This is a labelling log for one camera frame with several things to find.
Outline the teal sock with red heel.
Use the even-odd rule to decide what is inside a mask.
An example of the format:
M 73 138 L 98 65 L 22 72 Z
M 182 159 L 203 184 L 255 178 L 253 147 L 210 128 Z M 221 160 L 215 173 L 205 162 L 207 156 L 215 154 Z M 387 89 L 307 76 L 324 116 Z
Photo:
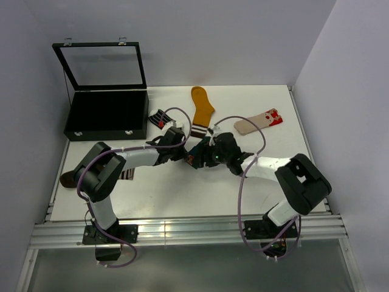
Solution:
M 210 137 L 204 137 L 188 153 L 185 162 L 194 169 L 212 166 L 212 157 L 210 151 Z

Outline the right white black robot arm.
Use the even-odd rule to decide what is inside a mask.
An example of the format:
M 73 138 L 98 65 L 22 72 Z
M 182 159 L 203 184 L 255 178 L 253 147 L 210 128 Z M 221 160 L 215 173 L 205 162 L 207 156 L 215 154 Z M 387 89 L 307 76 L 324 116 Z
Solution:
M 245 179 L 275 181 L 284 195 L 259 221 L 258 239 L 281 237 L 296 219 L 308 215 L 332 192 L 330 182 L 302 153 L 291 158 L 270 158 L 261 156 L 260 152 L 244 152 L 232 133 L 207 137 L 204 142 L 204 166 L 223 164 L 233 175 L 241 178 L 238 189 L 238 227 L 245 243 L 252 238 L 254 232 L 253 229 L 242 226 L 241 205 Z

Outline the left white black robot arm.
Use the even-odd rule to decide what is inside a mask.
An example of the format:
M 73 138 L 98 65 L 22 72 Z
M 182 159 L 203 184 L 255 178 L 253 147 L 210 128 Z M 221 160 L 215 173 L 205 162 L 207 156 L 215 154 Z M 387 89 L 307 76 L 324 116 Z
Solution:
M 113 150 L 106 143 L 96 143 L 74 170 L 79 197 L 91 211 L 91 224 L 84 230 L 82 244 L 135 243 L 138 225 L 124 225 L 113 211 L 110 194 L 125 170 L 157 166 L 185 156 L 184 132 L 176 127 L 167 129 L 144 146 Z

